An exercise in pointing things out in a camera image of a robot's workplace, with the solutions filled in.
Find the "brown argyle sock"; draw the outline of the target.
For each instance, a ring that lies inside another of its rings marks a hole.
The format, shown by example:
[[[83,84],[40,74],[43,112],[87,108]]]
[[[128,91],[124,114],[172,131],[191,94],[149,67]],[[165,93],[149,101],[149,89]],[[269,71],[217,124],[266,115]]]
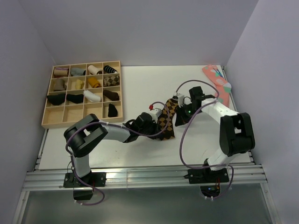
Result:
[[[162,110],[162,114],[158,117],[158,125],[160,130],[166,129],[159,135],[160,140],[171,140],[175,138],[173,128],[173,117],[176,114],[178,101],[170,98],[165,103],[166,107]]]

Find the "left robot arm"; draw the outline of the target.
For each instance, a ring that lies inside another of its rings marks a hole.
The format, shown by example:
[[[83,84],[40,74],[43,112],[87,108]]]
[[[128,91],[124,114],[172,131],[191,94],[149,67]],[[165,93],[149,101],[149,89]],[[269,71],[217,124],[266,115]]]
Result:
[[[102,140],[116,140],[122,143],[130,143],[139,136],[155,138],[160,132],[158,116],[161,111],[143,112],[136,119],[125,124],[115,125],[105,123],[95,114],[89,114],[64,132],[66,149],[71,155],[71,163],[74,166],[74,181],[79,186],[95,183],[89,164],[89,154]]]

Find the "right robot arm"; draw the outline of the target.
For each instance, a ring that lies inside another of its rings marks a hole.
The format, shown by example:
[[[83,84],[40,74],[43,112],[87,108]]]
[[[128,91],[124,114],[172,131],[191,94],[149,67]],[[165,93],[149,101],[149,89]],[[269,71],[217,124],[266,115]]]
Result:
[[[255,137],[248,113],[239,113],[229,109],[216,100],[213,95],[206,95],[200,86],[189,90],[191,102],[185,103],[184,95],[175,93],[173,99],[178,102],[175,126],[190,123],[196,112],[203,112],[220,125],[219,148],[204,161],[201,169],[189,169],[184,176],[190,184],[228,182],[225,168],[236,156],[255,147]]]

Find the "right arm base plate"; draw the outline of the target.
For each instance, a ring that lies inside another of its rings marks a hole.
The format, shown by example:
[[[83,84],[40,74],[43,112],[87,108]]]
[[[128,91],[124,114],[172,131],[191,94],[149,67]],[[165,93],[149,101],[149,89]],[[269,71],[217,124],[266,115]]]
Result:
[[[208,184],[209,186],[201,186],[200,190],[204,196],[216,197],[221,192],[221,183],[229,182],[227,170],[225,168],[212,171],[210,168],[207,169],[189,169],[187,174],[184,176],[188,179],[190,184]]]

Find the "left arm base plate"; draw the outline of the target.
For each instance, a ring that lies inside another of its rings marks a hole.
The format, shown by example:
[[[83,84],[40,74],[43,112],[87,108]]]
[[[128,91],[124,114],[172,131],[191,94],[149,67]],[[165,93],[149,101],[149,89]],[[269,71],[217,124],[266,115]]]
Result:
[[[106,173],[105,172],[90,172],[84,177],[80,178],[84,183],[91,185],[93,187],[104,187],[106,184]],[[66,173],[64,177],[64,188],[81,188],[86,187],[82,182],[80,182],[73,172]],[[73,190],[73,198],[79,201],[88,201],[92,198],[94,190]]]

